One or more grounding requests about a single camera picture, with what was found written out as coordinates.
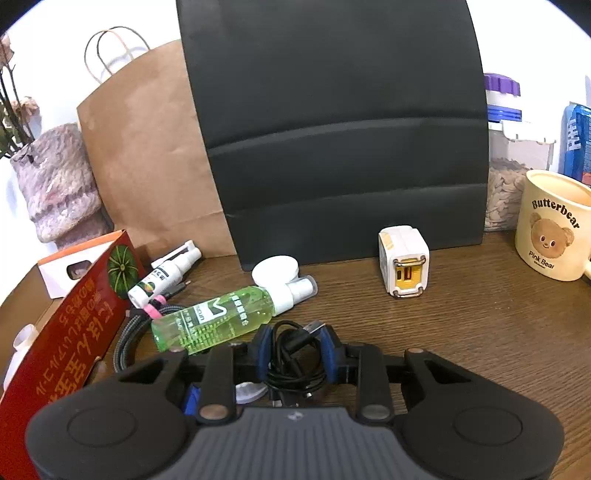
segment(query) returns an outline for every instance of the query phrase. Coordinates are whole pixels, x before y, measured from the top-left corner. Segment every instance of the plant stem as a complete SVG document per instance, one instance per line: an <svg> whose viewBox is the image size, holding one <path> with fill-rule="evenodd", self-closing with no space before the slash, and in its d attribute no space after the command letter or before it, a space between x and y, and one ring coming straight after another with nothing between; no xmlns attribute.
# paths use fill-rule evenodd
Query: plant stem
<svg viewBox="0 0 591 480"><path fill-rule="evenodd" d="M6 138L8 139L8 142L11 144L11 145L9 145L9 147L14 150L12 152L12 155L14 155L16 152L18 152L19 148L17 147L17 144L12 139L12 135L8 132L8 130L4 126L4 122L1 119L0 119L0 127L2 127L2 130L4 130L4 134L6 135Z"/></svg>
<svg viewBox="0 0 591 480"><path fill-rule="evenodd" d="M6 84L4 83L4 77L2 76L2 70L0 70L0 86L2 86L2 91L4 93L2 103L4 103L4 108L8 112L8 118L10 119L12 126L17 129L18 136L21 137L21 142L23 145L31 143L31 139L24 131L24 128L18 120L17 115L14 113L14 110L12 110L12 105L10 104L10 99L8 98Z"/></svg>
<svg viewBox="0 0 591 480"><path fill-rule="evenodd" d="M12 72L14 72L14 69L15 69L15 68L16 68L16 65L15 65L14 67L12 67L12 68L10 68L10 67L8 67L8 66L7 66L7 69L8 69L8 74L10 75L10 81L11 81L11 83L12 83L12 91L14 92L14 98L17 100L17 103L18 103L18 108L19 108L19 110L21 111L21 119L23 119L23 120L24 120L24 118L25 118L25 115L24 115L24 112L22 111L22 105L21 105L21 101L20 101L20 99L18 98L18 93L17 93L17 86L16 86L16 84L14 83L14 76L12 75ZM33 131L31 130L31 127L30 127L30 125L29 125L29 120L25 120L25 125L26 125L26 126L27 126L27 128L29 129L29 134L30 134L30 136L29 136L29 140L30 140L30 141L33 141L33 140L35 140L35 136L33 135Z"/></svg>

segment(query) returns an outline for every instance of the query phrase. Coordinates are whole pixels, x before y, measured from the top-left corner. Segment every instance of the butterbear mug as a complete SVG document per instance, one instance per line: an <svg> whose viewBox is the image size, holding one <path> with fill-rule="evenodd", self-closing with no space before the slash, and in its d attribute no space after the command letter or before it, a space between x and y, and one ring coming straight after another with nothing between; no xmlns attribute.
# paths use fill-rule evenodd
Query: butterbear mug
<svg viewBox="0 0 591 480"><path fill-rule="evenodd" d="M591 278L591 189L558 173L530 170L515 246L531 268L547 277Z"/></svg>

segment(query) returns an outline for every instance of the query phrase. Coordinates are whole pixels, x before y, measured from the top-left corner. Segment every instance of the butterbear text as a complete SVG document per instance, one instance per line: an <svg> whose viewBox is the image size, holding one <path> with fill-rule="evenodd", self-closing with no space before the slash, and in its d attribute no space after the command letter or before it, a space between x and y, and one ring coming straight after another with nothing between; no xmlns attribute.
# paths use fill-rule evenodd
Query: butterbear text
<svg viewBox="0 0 591 480"><path fill-rule="evenodd" d="M562 213L569 220L569 222L572 223L573 228L580 228L579 224L577 223L577 219L573 216L572 213L569 212L565 205L556 202L551 202L548 199L532 200L531 204L534 207L534 210L540 207L549 207L552 210L556 210L557 212Z"/></svg>

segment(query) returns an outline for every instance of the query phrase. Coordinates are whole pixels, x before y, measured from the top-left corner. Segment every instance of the black circular pad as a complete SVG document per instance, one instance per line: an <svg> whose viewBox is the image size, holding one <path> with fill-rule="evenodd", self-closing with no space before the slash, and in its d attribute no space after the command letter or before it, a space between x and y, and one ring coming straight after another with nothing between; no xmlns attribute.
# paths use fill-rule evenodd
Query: black circular pad
<svg viewBox="0 0 591 480"><path fill-rule="evenodd" d="M152 385L119 383L40 410L26 443L45 478L130 480L172 463L187 435L185 416Z"/></svg>
<svg viewBox="0 0 591 480"><path fill-rule="evenodd" d="M465 440L479 445L504 445L523 430L521 420L510 411L496 407L474 407L459 413L453 422Z"/></svg>
<svg viewBox="0 0 591 480"><path fill-rule="evenodd" d="M422 466L457 480L540 478L564 440L560 422L542 405L469 382L430 391L409 412L402 433Z"/></svg>

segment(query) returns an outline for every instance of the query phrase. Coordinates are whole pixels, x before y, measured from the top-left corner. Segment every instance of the white charger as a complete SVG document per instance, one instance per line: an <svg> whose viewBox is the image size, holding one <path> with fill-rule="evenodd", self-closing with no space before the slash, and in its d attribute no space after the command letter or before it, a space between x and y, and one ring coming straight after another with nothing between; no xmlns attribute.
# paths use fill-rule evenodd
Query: white charger
<svg viewBox="0 0 591 480"><path fill-rule="evenodd" d="M418 297L427 288L429 248L410 225L384 228L378 235L379 267L393 297Z"/></svg>

